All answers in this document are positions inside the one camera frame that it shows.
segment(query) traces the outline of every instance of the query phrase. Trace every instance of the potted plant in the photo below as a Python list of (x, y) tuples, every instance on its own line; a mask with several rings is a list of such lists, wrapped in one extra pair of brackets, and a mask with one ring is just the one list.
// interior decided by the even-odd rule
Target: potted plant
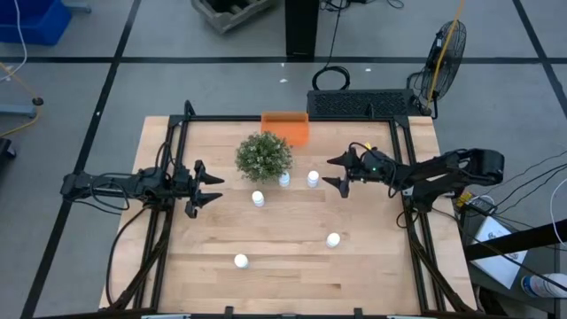
[(274, 133), (254, 133), (238, 147), (236, 163), (252, 182), (274, 181), (291, 168), (291, 148)]

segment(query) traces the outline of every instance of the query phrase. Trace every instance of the wooden table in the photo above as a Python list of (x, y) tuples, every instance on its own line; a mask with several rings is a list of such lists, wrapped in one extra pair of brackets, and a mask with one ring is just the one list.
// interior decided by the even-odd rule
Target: wooden table
[[(438, 155), (431, 119), (410, 118), (410, 125), (417, 160)], [(166, 129), (167, 117), (146, 118), (134, 171), (153, 166)], [(407, 232), (395, 222), (402, 211), (401, 200), (389, 199), (387, 187), (380, 183), (352, 183), (347, 199), (323, 181), (315, 189), (307, 187), (310, 170), (321, 176), (344, 174), (342, 167), (328, 165), (326, 160), (340, 155), (352, 141), (371, 143), (393, 157), (388, 125), (310, 123), (309, 144), (293, 149), (287, 189), (277, 183), (250, 183), (236, 171), (236, 148), (259, 130), (259, 122), (190, 123), (184, 164), (192, 168), (195, 160), (203, 160), (207, 172), (226, 181), (203, 186), (204, 191), (224, 195), (202, 209), (197, 219), (185, 215), (184, 203), (175, 206), (159, 311), (222, 313), (226, 306), (233, 306), (241, 314), (342, 315), (362, 307), (365, 315), (419, 314)], [(255, 190), (264, 193), (262, 208), (252, 203)], [(446, 212), (452, 209), (448, 199), (438, 199), (434, 206)], [(139, 208), (133, 205), (120, 226)], [(429, 217), (440, 271), (463, 300), (476, 308), (454, 221), (442, 214)], [(148, 220), (146, 214), (133, 223), (117, 245), (111, 284), (114, 298), (140, 266)], [(325, 245), (331, 232), (342, 237), (334, 249)], [(248, 256), (249, 269), (234, 266), (237, 253)], [(431, 280), (424, 268), (423, 272), (430, 308), (434, 308)], [(149, 275), (148, 283), (153, 279)], [(144, 303), (149, 304), (151, 284), (146, 285), (145, 295)]]

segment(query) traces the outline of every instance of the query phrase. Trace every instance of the orange box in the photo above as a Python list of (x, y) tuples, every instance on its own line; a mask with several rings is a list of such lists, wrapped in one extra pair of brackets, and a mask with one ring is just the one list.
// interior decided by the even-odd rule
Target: orange box
[(288, 145), (305, 145), (309, 141), (309, 115), (302, 112), (264, 112), (261, 131), (285, 138)]

